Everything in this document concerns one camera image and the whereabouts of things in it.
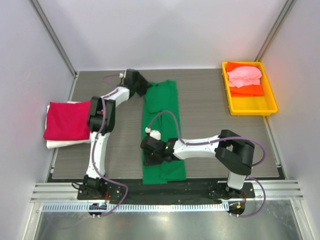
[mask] white panel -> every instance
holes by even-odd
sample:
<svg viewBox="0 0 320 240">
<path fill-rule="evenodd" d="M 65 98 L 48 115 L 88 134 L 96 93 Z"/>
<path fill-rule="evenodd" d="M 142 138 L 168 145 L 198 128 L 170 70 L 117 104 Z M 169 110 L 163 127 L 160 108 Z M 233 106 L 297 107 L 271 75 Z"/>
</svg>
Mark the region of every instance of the white panel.
<svg viewBox="0 0 320 240">
<path fill-rule="evenodd" d="M 320 1 L 297 1 L 262 61 L 279 108 L 269 121 L 286 173 L 301 185 L 314 230 L 320 229 L 319 12 Z"/>
<path fill-rule="evenodd" d="M 1 1 L 0 23 L 0 233 L 15 240 L 49 170 L 47 105 L 66 100 L 72 76 L 27 0 Z"/>
<path fill-rule="evenodd" d="M 252 61 L 285 0 L 40 0 L 77 70 Z"/>
</svg>

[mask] orange cloth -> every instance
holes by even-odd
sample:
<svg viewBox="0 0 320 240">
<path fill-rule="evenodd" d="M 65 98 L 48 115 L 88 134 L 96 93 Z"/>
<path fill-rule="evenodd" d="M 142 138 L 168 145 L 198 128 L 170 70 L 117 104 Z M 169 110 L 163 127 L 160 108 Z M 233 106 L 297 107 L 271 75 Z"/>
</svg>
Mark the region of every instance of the orange cloth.
<svg viewBox="0 0 320 240">
<path fill-rule="evenodd" d="M 242 64 L 242 63 L 236 63 L 228 61 L 226 64 L 226 72 L 231 72 L 232 70 L 239 68 L 239 67 L 245 67 L 245 66 L 252 66 L 250 64 Z M 242 86 L 242 87 L 229 87 L 230 93 L 232 97 L 257 97 L 257 96 L 263 96 L 264 91 L 262 89 L 261 84 L 260 85 L 249 85 L 249 86 Z"/>
</svg>

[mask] yellow tray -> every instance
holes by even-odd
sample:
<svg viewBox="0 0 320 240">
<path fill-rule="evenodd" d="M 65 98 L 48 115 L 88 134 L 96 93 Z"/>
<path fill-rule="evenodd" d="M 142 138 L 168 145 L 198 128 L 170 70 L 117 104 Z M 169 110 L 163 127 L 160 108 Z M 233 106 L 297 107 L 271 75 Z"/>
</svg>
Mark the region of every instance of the yellow tray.
<svg viewBox="0 0 320 240">
<path fill-rule="evenodd" d="M 222 63 L 222 75 L 226 96 L 231 115 L 235 116 L 268 116 L 278 111 L 275 97 L 272 93 L 264 66 L 259 61 L 234 61 L 233 63 L 256 66 L 260 69 L 262 77 L 260 79 L 264 96 L 231 96 L 228 75 L 227 61 Z"/>
</svg>

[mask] red cloth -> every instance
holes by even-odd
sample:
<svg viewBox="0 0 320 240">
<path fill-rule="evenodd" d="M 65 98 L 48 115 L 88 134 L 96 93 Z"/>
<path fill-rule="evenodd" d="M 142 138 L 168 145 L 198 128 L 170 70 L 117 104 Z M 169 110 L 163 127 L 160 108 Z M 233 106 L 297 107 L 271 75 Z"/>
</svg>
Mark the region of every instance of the red cloth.
<svg viewBox="0 0 320 240">
<path fill-rule="evenodd" d="M 50 102 L 43 138 L 56 141 L 78 141 L 90 138 L 87 126 L 90 101 L 79 103 Z"/>
<path fill-rule="evenodd" d="M 228 61 L 226 64 L 225 70 L 227 73 L 229 73 L 236 68 L 246 67 L 246 66 L 259 68 L 257 66 L 253 66 L 250 64 L 242 64 L 242 63 Z M 232 97 L 258 97 L 258 96 L 264 95 L 264 91 L 262 89 L 261 84 L 260 85 L 242 86 L 239 88 L 230 86 L 229 88 L 230 88 L 230 93 L 231 93 Z"/>
</svg>

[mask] green cloth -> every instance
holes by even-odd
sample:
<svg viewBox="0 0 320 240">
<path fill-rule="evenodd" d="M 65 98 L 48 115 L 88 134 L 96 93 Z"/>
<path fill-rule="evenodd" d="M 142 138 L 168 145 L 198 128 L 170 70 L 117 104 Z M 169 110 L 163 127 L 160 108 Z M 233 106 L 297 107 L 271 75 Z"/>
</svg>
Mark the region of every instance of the green cloth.
<svg viewBox="0 0 320 240">
<path fill-rule="evenodd" d="M 145 129 L 151 120 L 162 111 L 171 111 L 180 128 L 178 91 L 175 81 L 167 80 L 161 83 L 152 83 L 144 96 L 141 139 L 146 136 Z M 174 119 L 170 114 L 162 114 L 151 126 L 152 130 L 161 133 L 161 140 L 166 142 L 169 138 L 177 138 L 177 130 Z M 163 162 L 160 165 L 144 166 L 144 154 L 142 151 L 143 184 L 166 184 L 170 181 L 183 181 L 187 178 L 185 161 Z"/>
</svg>

